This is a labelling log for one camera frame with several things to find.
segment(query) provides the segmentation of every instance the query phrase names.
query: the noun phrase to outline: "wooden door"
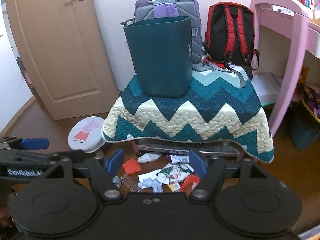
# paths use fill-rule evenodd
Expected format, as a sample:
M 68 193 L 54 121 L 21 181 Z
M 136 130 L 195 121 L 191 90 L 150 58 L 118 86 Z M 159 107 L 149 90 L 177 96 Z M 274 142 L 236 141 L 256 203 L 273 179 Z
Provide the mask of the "wooden door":
M 6 5 L 21 59 L 53 118 L 108 112 L 118 92 L 92 0 Z

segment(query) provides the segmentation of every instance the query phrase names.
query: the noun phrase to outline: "peppa pig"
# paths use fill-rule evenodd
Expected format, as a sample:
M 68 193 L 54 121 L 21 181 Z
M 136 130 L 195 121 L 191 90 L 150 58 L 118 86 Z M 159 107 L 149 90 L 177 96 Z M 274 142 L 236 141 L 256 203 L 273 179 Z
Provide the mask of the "peppa pig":
M 94 122 L 93 120 L 92 120 L 92 121 L 89 121 L 89 122 L 82 128 L 82 130 L 75 135 L 74 138 L 85 141 L 85 140 L 88 138 L 89 133 L 90 133 L 93 129 L 98 128 L 99 126 L 100 126 L 99 123 Z

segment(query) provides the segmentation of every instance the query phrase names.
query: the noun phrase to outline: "blue gripper pad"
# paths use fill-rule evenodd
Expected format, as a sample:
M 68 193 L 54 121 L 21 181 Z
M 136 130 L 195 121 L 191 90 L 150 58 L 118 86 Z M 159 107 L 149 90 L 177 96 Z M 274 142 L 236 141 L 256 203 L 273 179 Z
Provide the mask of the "blue gripper pad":
M 109 175 L 111 179 L 113 179 L 114 176 L 116 176 L 123 162 L 124 162 L 124 150 L 119 149 L 119 151 L 113 154 L 108 161 L 108 167 L 106 169 L 106 173 Z
M 209 169 L 208 158 L 199 152 L 189 151 L 189 164 L 195 170 L 196 175 L 202 179 Z
M 47 138 L 38 139 L 22 139 L 20 147 L 23 150 L 40 150 L 49 147 L 49 140 Z

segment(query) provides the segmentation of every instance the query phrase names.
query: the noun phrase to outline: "backpack strap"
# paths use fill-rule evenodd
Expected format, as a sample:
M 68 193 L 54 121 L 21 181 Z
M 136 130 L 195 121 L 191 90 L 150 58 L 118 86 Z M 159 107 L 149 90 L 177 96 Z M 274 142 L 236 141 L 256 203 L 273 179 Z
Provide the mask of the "backpack strap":
M 226 15 L 226 27 L 227 27 L 227 36 L 228 36 L 228 42 L 227 42 L 227 46 L 226 46 L 226 50 L 224 52 L 223 58 L 224 61 L 228 62 L 230 61 L 232 54 L 233 54 L 233 50 L 235 48 L 235 39 L 236 39 L 236 34 L 235 34 L 235 27 L 233 24 L 233 19 L 232 16 L 230 14 L 230 9 L 229 6 L 226 5 L 224 7 L 225 10 L 225 15 Z
M 202 44 L 207 53 L 209 53 L 209 50 L 210 50 L 211 24 L 212 24 L 213 11 L 215 7 L 216 7 L 215 5 L 212 5 L 209 7 L 207 31 L 204 33 L 205 42 L 203 42 Z
M 230 70 L 222 69 L 210 61 L 205 61 L 205 64 L 199 63 L 196 65 L 192 65 L 192 70 L 195 70 L 198 72 L 206 71 L 206 70 L 212 70 L 212 71 L 217 70 L 217 71 L 221 71 L 221 72 L 234 73 L 239 77 L 240 87 L 241 88 L 245 87 L 245 81 L 244 81 L 244 77 L 242 76 L 242 74 L 239 71 L 233 70 L 232 68 L 230 68 Z
M 254 69 L 253 67 L 252 70 L 257 70 L 259 68 L 259 57 L 260 57 L 260 51 L 258 51 L 257 49 L 254 49 L 253 50 L 253 55 L 256 55 L 257 56 L 257 62 L 258 62 L 258 67 L 256 69 Z
M 242 9 L 240 7 L 238 7 L 238 16 L 237 16 L 236 20 L 237 20 L 237 25 L 238 25 L 238 35 L 239 35 L 241 55 L 242 55 L 242 58 L 243 58 L 245 64 L 247 66 L 250 66 L 251 60 L 250 60 L 250 55 L 249 55 L 249 51 L 248 51 L 247 41 L 245 39 Z

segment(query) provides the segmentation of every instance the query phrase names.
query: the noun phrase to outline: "quilt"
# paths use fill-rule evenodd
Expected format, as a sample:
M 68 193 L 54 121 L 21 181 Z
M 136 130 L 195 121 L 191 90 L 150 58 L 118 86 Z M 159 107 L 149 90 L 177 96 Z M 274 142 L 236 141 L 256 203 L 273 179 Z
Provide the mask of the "quilt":
M 102 126 L 108 143 L 139 138 L 192 143 L 230 139 L 259 160 L 274 158 L 266 114 L 243 68 L 236 74 L 192 71 L 191 85 L 181 98 L 157 98 L 142 93 L 137 75 L 124 89 Z

